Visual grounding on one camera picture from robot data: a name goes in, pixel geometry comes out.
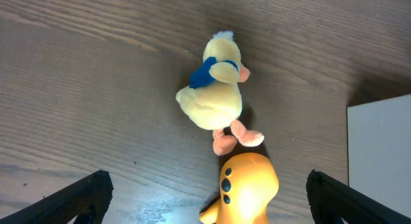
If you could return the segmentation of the yellow plush duck toy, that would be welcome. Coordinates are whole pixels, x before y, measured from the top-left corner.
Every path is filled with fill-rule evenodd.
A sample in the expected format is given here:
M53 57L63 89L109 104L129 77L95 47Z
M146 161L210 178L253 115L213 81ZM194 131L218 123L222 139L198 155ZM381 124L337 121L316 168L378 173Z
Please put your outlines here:
M248 80L250 71L241 62L233 31L219 31L207 43L202 65L189 77L189 85L176 93L183 113L204 130L213 132L213 151L226 155L240 143L260 145L265 136L249 130L239 120L243 110L239 83Z

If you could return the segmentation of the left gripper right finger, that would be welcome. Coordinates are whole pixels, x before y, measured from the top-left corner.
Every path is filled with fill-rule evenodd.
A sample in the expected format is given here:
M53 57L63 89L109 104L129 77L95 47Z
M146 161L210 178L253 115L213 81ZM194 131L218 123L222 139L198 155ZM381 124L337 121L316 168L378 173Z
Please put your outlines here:
M315 224L410 224L410 218L321 171L311 171L306 191Z

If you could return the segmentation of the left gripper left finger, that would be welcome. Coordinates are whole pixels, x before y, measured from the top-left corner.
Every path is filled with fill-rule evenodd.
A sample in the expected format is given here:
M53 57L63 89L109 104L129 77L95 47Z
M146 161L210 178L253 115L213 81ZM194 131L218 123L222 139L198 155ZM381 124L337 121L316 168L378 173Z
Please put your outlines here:
M1 224L101 224L114 190L109 172L93 174L1 219Z

